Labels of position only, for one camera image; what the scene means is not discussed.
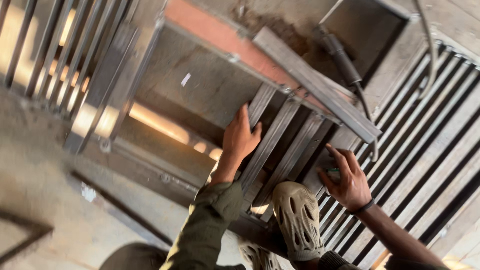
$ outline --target hand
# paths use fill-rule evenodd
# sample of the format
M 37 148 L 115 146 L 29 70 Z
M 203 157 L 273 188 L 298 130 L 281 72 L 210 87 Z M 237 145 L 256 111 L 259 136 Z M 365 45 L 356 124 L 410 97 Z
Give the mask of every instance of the hand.
M 317 168 L 317 172 L 330 195 L 348 211 L 355 212 L 372 200 L 367 178 L 352 151 L 335 149 L 330 144 L 326 144 L 325 147 L 338 165 L 340 184 L 334 183 L 322 169 Z
M 223 135 L 223 154 L 239 163 L 250 154 L 260 142 L 262 123 L 258 122 L 253 133 L 250 132 L 247 103 L 243 104 L 225 129 Z
M 223 134 L 223 153 L 218 161 L 218 168 L 212 176 L 210 185 L 233 182 L 235 172 L 241 161 L 250 154 L 260 142 L 262 123 L 258 122 L 250 132 L 247 104 L 240 107 L 232 122 Z

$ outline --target shoe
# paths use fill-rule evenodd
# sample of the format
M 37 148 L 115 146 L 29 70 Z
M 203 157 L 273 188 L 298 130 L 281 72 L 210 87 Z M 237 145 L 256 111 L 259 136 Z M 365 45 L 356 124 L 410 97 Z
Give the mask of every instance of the shoe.
M 239 250 L 253 270 L 282 270 L 275 254 L 241 237 Z
M 273 190 L 272 204 L 290 262 L 320 258 L 325 250 L 315 195 L 304 185 L 286 181 Z

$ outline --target black cable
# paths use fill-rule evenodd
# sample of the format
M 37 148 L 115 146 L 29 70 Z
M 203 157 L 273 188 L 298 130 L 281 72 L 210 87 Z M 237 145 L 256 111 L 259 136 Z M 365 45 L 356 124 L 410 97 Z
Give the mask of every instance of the black cable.
M 359 98 L 363 110 L 365 111 L 365 116 L 369 121 L 372 121 L 372 116 L 370 115 L 370 108 L 368 107 L 367 101 L 365 99 L 365 95 L 363 94 L 363 88 L 360 85 L 360 82 L 354 82 L 355 87 L 357 88 L 357 91 L 355 91 L 355 94 L 357 94 L 357 97 Z M 377 138 L 370 144 L 370 148 L 372 151 L 372 162 L 376 162 L 378 160 L 378 141 Z

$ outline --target right hand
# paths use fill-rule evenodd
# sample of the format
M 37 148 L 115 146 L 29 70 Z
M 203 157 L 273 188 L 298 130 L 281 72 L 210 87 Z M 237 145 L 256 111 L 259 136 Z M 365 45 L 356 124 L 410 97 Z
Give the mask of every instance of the right hand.
M 333 182 L 323 169 L 317 168 L 317 172 L 330 195 L 348 211 L 356 212 L 372 200 L 367 178 L 352 151 L 335 149 L 330 144 L 326 144 L 325 148 L 335 158 L 340 170 L 340 183 Z
M 240 163 L 260 142 L 262 123 L 258 122 L 250 131 L 247 103 L 243 104 L 225 129 L 223 135 L 223 154 Z

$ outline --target green jacket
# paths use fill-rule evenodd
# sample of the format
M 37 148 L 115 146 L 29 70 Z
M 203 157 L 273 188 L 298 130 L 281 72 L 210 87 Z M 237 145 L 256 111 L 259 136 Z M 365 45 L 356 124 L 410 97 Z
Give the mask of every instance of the green jacket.
M 216 265 L 222 235 L 230 222 L 239 217 L 243 202 L 239 182 L 204 186 L 190 205 L 190 215 L 170 249 L 160 270 L 245 269 L 243 265 Z M 431 265 L 402 260 L 391 256 L 388 270 L 440 270 Z M 319 270 L 357 270 L 334 251 L 326 252 L 319 261 Z

